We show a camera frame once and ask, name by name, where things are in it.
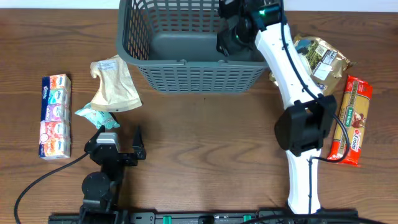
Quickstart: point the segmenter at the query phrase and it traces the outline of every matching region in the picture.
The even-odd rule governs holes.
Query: pasta package
[[[358,165],[372,91],[373,88],[369,83],[348,76],[339,119],[347,130],[351,146],[346,158],[340,162],[342,164]],[[328,159],[341,158],[345,149],[346,141],[343,131],[340,126],[337,126]]]
[[[355,63],[319,37],[294,38],[294,46],[305,70],[324,95],[330,95],[347,68]],[[272,73],[269,80],[278,85]]]

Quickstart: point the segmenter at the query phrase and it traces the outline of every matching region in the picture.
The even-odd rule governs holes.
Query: wooden table
[[[72,159],[39,159],[41,77],[68,73],[74,112],[90,102],[98,80],[90,63],[116,55],[115,10],[0,10],[0,222],[14,223],[18,195],[36,178],[83,154],[95,133],[72,116]],[[356,208],[361,217],[398,222],[397,14],[288,12],[293,33],[323,37],[358,64],[348,73],[374,87],[361,167],[320,164],[325,208]],[[279,91],[263,75],[241,95],[163,95],[130,66],[143,106],[116,116],[124,149],[141,125],[147,160],[128,168],[124,208],[160,212],[283,207],[289,193],[285,152],[273,127],[282,114]],[[341,101],[345,79],[335,93]],[[328,154],[331,136],[325,140]],[[23,223],[46,223],[52,212],[77,212],[81,182],[99,167],[86,158],[31,189]]]

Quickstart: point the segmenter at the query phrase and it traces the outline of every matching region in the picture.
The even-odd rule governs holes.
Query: kleenex tissue pack
[[[66,74],[43,77],[39,143],[42,159],[70,157],[70,91]]]

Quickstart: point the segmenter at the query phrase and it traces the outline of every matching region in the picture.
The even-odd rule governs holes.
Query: product label
[[[116,70],[118,63],[115,60],[99,61],[98,69],[100,70]]]
[[[49,88],[47,86],[43,87],[43,100],[47,99]]]
[[[63,134],[63,124],[58,123],[54,127],[54,134]]]
[[[313,76],[319,78],[320,80],[324,81],[326,77],[329,75],[332,67],[325,63],[319,62],[316,69],[313,71]]]
[[[61,96],[62,96],[61,91],[57,91],[57,92],[55,93],[55,99],[61,100]]]
[[[45,155],[52,156],[54,154],[53,147],[51,141],[47,141],[45,144]]]
[[[358,152],[360,140],[361,140],[361,131],[358,129],[355,129],[354,135],[353,135],[353,140],[351,143],[352,150]]]
[[[349,128],[351,126],[351,121],[353,119],[353,113],[354,113],[354,108],[352,106],[349,106],[347,108],[347,112],[346,112],[346,122],[344,123],[344,125]]]
[[[53,110],[52,113],[54,114],[54,116],[56,117],[61,117],[61,106],[56,106]]]
[[[64,86],[65,84],[64,84],[64,78],[63,77],[58,77],[57,78],[57,84],[58,84],[58,86]]]
[[[56,142],[56,145],[57,145],[57,150],[58,151],[63,151],[63,141],[62,140],[58,140]]]
[[[321,57],[324,56],[324,54],[326,53],[327,49],[326,47],[322,46],[322,45],[318,45],[317,49],[315,50],[316,53],[318,53]]]
[[[328,50],[322,61],[323,63],[330,65],[333,62],[333,60],[336,58],[336,56],[337,52]]]
[[[321,83],[317,83],[317,86],[319,87],[319,89],[321,89],[321,91],[325,91],[328,88],[327,85]]]
[[[49,140],[49,136],[47,133],[43,133],[40,135],[40,142],[46,142],[47,140]]]
[[[45,110],[46,110],[46,112],[45,112],[45,120],[49,121],[50,120],[50,108],[47,107],[47,109],[45,109]]]
[[[45,157],[44,145],[43,144],[39,145],[39,157]]]

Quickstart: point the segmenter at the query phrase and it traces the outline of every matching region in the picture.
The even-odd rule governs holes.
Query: red pasta package
[[[373,88],[369,83],[348,76],[339,119],[347,130],[351,147],[346,158],[340,162],[341,164],[358,166],[372,91]],[[337,126],[328,159],[341,158],[345,148],[346,141],[343,132],[341,127]]]

